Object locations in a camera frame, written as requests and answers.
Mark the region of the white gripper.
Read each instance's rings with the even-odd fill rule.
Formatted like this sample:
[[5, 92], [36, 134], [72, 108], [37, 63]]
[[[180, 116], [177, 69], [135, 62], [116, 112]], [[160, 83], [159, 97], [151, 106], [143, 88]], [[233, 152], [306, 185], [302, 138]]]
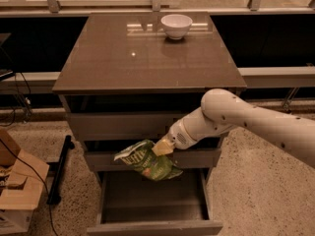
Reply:
[[152, 148], [156, 156], [171, 154], [174, 148], [187, 149], [197, 143], [187, 132], [182, 119], [176, 121], [168, 130], [165, 138], [159, 140]]

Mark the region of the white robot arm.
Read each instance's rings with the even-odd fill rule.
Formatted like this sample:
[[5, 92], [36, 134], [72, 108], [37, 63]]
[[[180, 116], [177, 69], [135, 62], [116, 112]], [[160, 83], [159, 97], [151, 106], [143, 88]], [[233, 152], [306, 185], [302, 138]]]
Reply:
[[254, 106], [221, 88], [207, 91], [201, 106], [176, 121], [153, 152], [165, 155], [187, 149], [235, 127], [247, 129], [309, 166], [315, 164], [315, 121]]

